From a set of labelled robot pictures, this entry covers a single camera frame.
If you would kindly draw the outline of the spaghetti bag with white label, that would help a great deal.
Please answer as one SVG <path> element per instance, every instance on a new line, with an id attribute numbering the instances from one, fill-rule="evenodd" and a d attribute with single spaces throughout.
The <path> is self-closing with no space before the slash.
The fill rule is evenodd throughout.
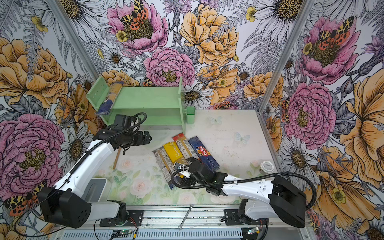
<path id="1" fill-rule="evenodd" d="M 165 177 L 169 188 L 172 190 L 174 188 L 174 184 L 172 183 L 172 175 L 176 171 L 174 168 L 174 164 L 172 163 L 164 147 L 160 147 L 154 150 L 153 153 L 156 157 L 156 162 L 159 168 L 161 169 L 161 172 L 163 173 L 163 176 Z"/>

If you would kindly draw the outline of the spaghetti bag with blue end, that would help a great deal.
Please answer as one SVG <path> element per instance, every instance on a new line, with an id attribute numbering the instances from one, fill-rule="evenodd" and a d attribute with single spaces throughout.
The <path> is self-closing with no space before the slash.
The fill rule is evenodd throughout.
<path id="1" fill-rule="evenodd" d="M 114 82 L 111 84 L 105 100 L 102 102 L 99 110 L 97 111 L 97 115 L 103 116 L 103 115 L 109 115 L 111 113 L 113 105 L 123 85 L 124 85 L 123 82 Z"/>

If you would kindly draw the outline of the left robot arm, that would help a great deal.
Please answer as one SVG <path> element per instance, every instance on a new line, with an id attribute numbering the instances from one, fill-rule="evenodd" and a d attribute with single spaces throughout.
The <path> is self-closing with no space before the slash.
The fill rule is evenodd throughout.
<path id="1" fill-rule="evenodd" d="M 152 137 L 140 131 L 146 113 L 118 115 L 113 125 L 101 129 L 77 163 L 53 187 L 38 193 L 43 218 L 48 223 L 78 229 L 86 222 L 109 219 L 123 224 L 128 220 L 126 204 L 119 201 L 87 202 L 82 198 L 89 182 L 104 160 L 115 150 L 148 145 Z"/>

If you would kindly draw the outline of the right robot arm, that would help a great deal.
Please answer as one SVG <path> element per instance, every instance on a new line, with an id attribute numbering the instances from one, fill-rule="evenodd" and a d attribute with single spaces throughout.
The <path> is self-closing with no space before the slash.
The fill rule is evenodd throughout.
<path id="1" fill-rule="evenodd" d="M 240 179 L 212 172 L 197 159 L 187 165 L 175 163 L 171 181 L 184 190 L 204 189 L 214 196 L 242 198 L 238 216 L 246 225 L 259 219 L 279 218 L 292 227 L 304 228 L 306 211 L 313 203 L 287 177 L 309 181 L 305 176 L 287 172 Z"/>

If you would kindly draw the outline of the green wooden shelf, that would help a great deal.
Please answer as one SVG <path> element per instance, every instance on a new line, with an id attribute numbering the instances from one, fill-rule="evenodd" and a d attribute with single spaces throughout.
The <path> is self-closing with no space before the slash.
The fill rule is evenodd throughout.
<path id="1" fill-rule="evenodd" d="M 116 115 L 146 113 L 144 126 L 180 126 L 186 130 L 183 85 L 177 87 L 122 87 L 111 113 L 101 116 L 109 126 Z"/>

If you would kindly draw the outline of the green cup on shelf side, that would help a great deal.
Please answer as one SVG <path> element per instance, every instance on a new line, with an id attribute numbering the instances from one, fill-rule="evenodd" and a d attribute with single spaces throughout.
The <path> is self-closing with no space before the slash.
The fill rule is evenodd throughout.
<path id="1" fill-rule="evenodd" d="M 195 122 L 195 107 L 186 107 L 186 123 L 192 125 Z"/>

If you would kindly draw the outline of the red spaghetti bag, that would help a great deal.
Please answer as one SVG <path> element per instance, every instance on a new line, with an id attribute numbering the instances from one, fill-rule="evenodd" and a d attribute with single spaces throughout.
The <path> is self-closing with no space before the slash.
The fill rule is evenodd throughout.
<path id="1" fill-rule="evenodd" d="M 174 137 L 172 137 L 174 142 L 177 144 L 179 150 L 181 151 L 183 157 L 185 159 L 195 158 L 199 159 L 198 155 L 195 153 L 188 139 L 185 137 L 183 133 L 180 133 Z"/>

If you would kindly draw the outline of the small wooden mallet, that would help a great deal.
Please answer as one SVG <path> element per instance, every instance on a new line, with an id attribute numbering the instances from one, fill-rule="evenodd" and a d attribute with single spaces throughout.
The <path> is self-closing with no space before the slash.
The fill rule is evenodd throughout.
<path id="1" fill-rule="evenodd" d="M 118 161 L 119 161 L 119 157 L 120 157 L 121 151 L 122 151 L 122 148 L 119 147 L 119 148 L 118 148 L 118 151 L 117 151 L 117 154 L 116 154 L 116 158 L 115 158 L 115 160 L 114 160 L 114 164 L 113 164 L 113 168 L 112 168 L 113 170 L 115 170 L 116 167 L 117 167 L 117 163 L 118 163 Z"/>

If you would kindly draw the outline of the yellow spaghetti bag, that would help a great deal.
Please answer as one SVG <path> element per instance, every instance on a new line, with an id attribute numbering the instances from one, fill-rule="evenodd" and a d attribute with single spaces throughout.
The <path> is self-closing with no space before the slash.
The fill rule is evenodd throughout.
<path id="1" fill-rule="evenodd" d="M 173 167 L 175 167 L 177 164 L 180 165 L 189 165 L 186 158 L 183 156 L 182 152 L 180 151 L 178 145 L 175 142 L 168 142 L 163 145 L 167 155 L 169 156 Z"/>

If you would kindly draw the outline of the white round jar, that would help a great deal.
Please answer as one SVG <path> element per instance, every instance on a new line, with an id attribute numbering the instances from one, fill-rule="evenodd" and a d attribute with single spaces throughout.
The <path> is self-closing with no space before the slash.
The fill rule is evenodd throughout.
<path id="1" fill-rule="evenodd" d="M 260 172 L 263 175 L 272 174 L 275 172 L 275 165 L 271 161 L 263 161 L 260 164 Z"/>

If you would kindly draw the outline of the small board right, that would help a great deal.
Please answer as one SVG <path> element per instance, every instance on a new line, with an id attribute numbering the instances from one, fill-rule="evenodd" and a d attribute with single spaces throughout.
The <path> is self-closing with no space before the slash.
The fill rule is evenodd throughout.
<path id="1" fill-rule="evenodd" d="M 248 234 L 248 235 L 259 234 L 259 233 L 260 233 L 260 229 L 259 229 L 259 227 L 254 227 L 254 228 L 249 229 L 249 230 L 247 231 L 247 234 Z"/>

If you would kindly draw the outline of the green circuit board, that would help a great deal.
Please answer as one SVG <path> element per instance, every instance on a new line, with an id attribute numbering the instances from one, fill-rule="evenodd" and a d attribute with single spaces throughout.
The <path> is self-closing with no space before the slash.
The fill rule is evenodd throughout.
<path id="1" fill-rule="evenodd" d="M 114 230 L 112 232 L 111 238 L 129 238 L 133 237 L 135 232 L 136 231 L 133 229 Z"/>

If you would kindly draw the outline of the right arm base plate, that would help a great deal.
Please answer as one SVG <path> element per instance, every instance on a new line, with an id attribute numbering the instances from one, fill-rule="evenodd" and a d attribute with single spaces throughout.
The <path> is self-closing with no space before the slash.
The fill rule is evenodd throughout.
<path id="1" fill-rule="evenodd" d="M 266 219 L 252 220 L 245 214 L 240 214 L 238 209 L 225 209 L 224 217 L 221 218 L 221 222 L 225 222 L 226 226 L 238 226 L 238 225 L 265 225 Z"/>

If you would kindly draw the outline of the metal rod on rail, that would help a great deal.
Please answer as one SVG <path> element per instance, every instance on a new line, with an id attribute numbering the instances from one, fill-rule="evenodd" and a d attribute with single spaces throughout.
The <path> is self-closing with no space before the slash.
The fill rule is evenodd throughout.
<path id="1" fill-rule="evenodd" d="M 179 224 L 178 226 L 178 229 L 179 230 L 182 230 L 183 229 L 183 225 L 185 223 L 185 221 L 187 220 L 192 208 L 194 207 L 194 205 L 190 205 L 189 209 L 187 210 L 186 214 L 184 215 L 183 219 L 182 219 L 182 222 Z"/>

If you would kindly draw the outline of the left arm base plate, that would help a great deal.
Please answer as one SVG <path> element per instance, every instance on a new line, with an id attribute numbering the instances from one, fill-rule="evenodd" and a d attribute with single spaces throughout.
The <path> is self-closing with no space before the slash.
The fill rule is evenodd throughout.
<path id="1" fill-rule="evenodd" d="M 113 219 L 102 219 L 99 223 L 100 227 L 140 227 L 144 211 L 143 210 L 127 210 L 126 214 Z"/>

